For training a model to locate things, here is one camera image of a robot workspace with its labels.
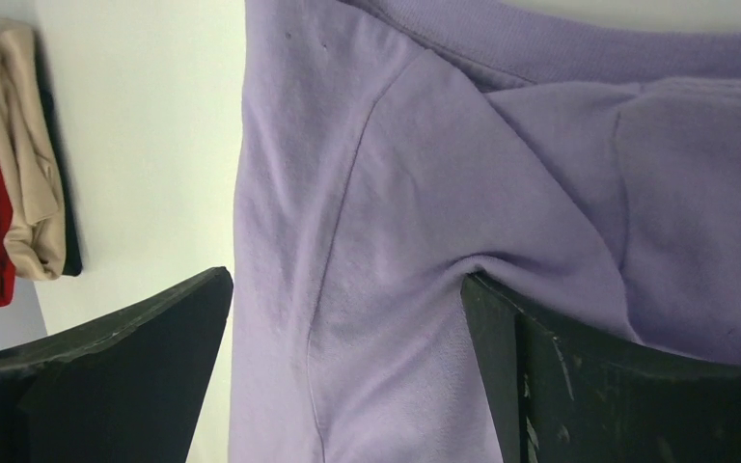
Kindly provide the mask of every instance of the shirt seam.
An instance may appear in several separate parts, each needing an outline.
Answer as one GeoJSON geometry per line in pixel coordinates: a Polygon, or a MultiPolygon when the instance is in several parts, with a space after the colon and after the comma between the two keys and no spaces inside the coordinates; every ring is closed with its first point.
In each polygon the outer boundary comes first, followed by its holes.
{"type": "Polygon", "coordinates": [[[353,159],[351,159],[350,169],[348,170],[347,176],[345,177],[344,181],[344,187],[343,191],[340,197],[340,206],[337,211],[337,220],[334,223],[334,229],[333,233],[331,233],[331,240],[330,243],[328,243],[328,253],[325,257],[325,265],[322,269],[322,276],[319,280],[319,290],[316,294],[316,302],[314,304],[314,313],[311,315],[311,322],[308,325],[308,337],[306,340],[306,346],[305,346],[305,373],[308,381],[308,393],[311,400],[311,407],[314,413],[314,425],[316,428],[316,435],[319,438],[319,447],[322,452],[322,463],[325,462],[325,440],[322,435],[322,428],[319,424],[319,416],[316,410],[316,401],[314,399],[314,387],[311,382],[311,340],[312,340],[312,334],[314,331],[314,323],[316,321],[316,316],[319,313],[319,303],[322,300],[322,292],[325,287],[325,278],[328,275],[328,268],[331,263],[331,257],[333,256],[334,251],[334,243],[336,241],[336,235],[337,235],[337,229],[340,226],[340,221],[342,220],[343,215],[343,208],[345,203],[345,197],[347,196],[347,190],[350,185],[350,180],[353,177],[354,168],[356,167],[356,159],[359,157],[359,149],[362,146],[362,141],[365,138],[365,131],[368,128],[368,124],[371,121],[371,117],[373,116],[373,112],[376,109],[376,105],[381,101],[385,95],[388,93],[388,91],[394,86],[394,84],[399,80],[400,77],[405,73],[406,70],[408,70],[414,63],[416,63],[421,56],[423,56],[425,53],[427,53],[429,50],[420,50],[414,53],[413,58],[406,62],[401,69],[393,76],[393,78],[385,85],[385,87],[379,92],[379,94],[376,96],[376,98],[373,100],[373,102],[370,104],[370,110],[368,111],[368,114],[365,116],[365,122],[362,125],[362,130],[359,133],[359,136],[357,137],[356,145],[353,149],[353,159]]]}

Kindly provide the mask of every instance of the white table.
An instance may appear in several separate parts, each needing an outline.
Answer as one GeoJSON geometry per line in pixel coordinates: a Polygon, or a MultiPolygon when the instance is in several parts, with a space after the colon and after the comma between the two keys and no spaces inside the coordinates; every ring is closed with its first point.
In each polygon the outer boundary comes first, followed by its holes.
{"type": "MultiPolygon", "coordinates": [[[[243,2],[0,0],[41,38],[85,270],[36,284],[50,334],[233,270],[243,2]]],[[[231,326],[189,454],[226,461],[231,326]]]]}

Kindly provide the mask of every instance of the beige folded fabric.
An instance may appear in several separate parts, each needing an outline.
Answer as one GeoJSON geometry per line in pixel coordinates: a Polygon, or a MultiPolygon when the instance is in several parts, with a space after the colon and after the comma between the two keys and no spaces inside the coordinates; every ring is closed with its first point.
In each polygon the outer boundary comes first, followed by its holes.
{"type": "Polygon", "coordinates": [[[0,32],[0,165],[13,204],[4,246],[16,274],[60,277],[67,256],[61,176],[41,108],[35,38],[12,21],[0,32]]]}

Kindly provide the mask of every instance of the purple t-shirt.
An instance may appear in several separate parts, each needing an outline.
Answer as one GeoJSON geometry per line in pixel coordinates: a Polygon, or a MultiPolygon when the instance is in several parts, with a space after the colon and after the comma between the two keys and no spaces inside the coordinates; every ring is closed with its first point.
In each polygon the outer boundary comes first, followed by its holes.
{"type": "Polygon", "coordinates": [[[741,364],[741,34],[353,3],[247,2],[232,462],[500,462],[476,270],[741,364]]]}

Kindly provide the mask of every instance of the purple shirt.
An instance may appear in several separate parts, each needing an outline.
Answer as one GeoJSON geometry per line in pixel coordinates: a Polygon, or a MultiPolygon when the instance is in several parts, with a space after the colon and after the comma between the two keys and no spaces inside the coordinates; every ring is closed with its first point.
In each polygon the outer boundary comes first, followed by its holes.
{"type": "Polygon", "coordinates": [[[500,462],[480,269],[741,364],[741,34],[355,3],[247,2],[232,462],[500,462]]]}

